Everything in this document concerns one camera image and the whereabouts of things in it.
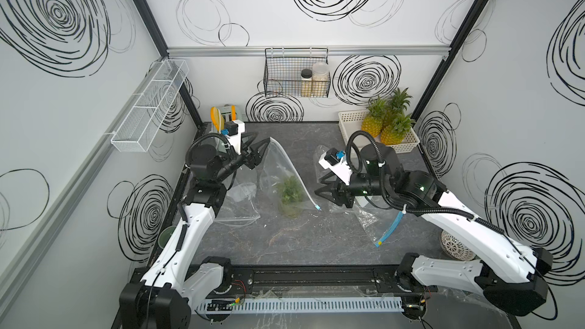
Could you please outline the pineapple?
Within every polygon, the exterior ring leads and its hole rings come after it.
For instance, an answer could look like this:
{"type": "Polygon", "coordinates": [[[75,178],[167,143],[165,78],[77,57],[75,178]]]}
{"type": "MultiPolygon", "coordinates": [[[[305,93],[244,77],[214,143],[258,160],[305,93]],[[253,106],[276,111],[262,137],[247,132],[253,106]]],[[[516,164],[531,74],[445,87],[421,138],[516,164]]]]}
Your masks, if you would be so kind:
{"type": "Polygon", "coordinates": [[[303,213],[304,190],[296,176],[290,176],[275,185],[278,210],[288,219],[296,219],[303,213]]]}
{"type": "Polygon", "coordinates": [[[387,114],[386,101],[380,97],[371,99],[368,114],[361,123],[361,129],[372,137],[377,137],[382,132],[385,116],[387,114]]]}
{"type": "Polygon", "coordinates": [[[398,145],[410,132],[413,126],[410,114],[396,114],[381,133],[380,139],[384,145],[398,145]]]}
{"type": "Polygon", "coordinates": [[[403,114],[407,111],[408,107],[411,104],[412,96],[408,94],[408,88],[400,89],[396,88],[393,93],[393,96],[389,99],[388,105],[388,115],[391,119],[397,117],[399,114],[403,114]]]}

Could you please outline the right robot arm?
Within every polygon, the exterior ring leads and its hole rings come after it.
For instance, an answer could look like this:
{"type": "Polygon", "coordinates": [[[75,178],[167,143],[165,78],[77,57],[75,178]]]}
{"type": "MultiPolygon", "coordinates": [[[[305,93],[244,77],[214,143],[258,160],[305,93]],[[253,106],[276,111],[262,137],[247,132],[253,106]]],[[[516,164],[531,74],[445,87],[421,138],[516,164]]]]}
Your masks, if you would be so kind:
{"type": "Polygon", "coordinates": [[[396,151],[365,131],[354,132],[344,149],[321,154],[327,170],[316,194],[339,207],[353,207],[358,196],[380,197],[401,219],[421,217],[449,233],[475,254],[474,260],[433,260],[409,253],[395,272],[400,289],[420,292],[442,286],[483,296],[496,308],[526,316],[543,306],[549,285],[552,255],[509,238],[502,228],[466,207],[430,174],[406,171],[396,151]]]}

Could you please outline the zip-top bag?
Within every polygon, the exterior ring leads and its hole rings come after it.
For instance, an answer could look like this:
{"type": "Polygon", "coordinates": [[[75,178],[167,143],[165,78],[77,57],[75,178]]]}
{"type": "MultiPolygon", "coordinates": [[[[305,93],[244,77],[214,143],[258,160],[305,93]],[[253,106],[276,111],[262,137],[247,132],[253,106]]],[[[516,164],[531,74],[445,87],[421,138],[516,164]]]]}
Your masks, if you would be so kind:
{"type": "Polygon", "coordinates": [[[328,168],[324,168],[319,164],[321,157],[330,149],[330,146],[318,145],[314,154],[313,161],[315,167],[315,179],[318,181],[320,178],[327,175],[330,172],[328,168]]]}
{"type": "Polygon", "coordinates": [[[244,227],[260,219],[254,201],[257,186],[254,183],[242,183],[232,187],[215,219],[216,223],[229,227],[244,227]]]}
{"type": "Polygon", "coordinates": [[[260,191],[286,218],[298,218],[304,211],[321,212],[283,146],[274,138],[268,140],[258,180],[260,191]]]}
{"type": "Polygon", "coordinates": [[[377,248],[399,227],[405,215],[404,211],[378,206],[365,197],[356,198],[353,209],[363,230],[377,248]]]}

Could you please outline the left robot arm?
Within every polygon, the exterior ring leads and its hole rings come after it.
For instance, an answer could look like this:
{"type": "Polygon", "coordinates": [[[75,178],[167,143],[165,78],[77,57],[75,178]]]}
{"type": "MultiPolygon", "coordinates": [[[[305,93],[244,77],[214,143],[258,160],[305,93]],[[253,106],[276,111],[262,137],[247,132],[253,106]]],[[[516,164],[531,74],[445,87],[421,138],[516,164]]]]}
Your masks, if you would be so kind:
{"type": "Polygon", "coordinates": [[[256,133],[209,133],[195,140],[185,155],[192,185],[178,203],[180,220],[154,264],[139,281],[128,283],[119,298],[123,328],[187,328],[197,307],[216,289],[229,290],[231,261],[211,257],[189,271],[207,230],[227,195],[225,179],[242,166],[259,166],[270,139],[256,133]]]}

